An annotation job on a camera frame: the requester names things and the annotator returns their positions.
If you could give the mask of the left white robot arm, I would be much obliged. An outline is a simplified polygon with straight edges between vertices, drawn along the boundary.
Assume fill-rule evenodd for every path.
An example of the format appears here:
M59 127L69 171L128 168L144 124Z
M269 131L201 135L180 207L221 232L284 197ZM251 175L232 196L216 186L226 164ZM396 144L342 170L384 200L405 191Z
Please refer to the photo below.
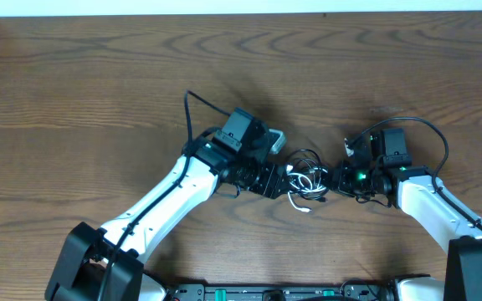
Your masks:
M144 265L166 235L224 182L267 198L285 191L285 169L268 161L285 144L272 131L250 143L200 135L133 207L94 229L74 227L49 279L47 300L163 300Z

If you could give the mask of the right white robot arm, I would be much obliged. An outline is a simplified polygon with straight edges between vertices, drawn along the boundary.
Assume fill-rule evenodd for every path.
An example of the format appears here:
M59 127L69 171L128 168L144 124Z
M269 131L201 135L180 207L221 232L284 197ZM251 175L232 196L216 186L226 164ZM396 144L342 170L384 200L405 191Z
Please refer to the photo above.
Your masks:
M380 194L416 220L447 255L444 280L408 276L393 281L395 300L482 300L482 217L426 167L363 171L344 161L325 180L330 191L360 203Z

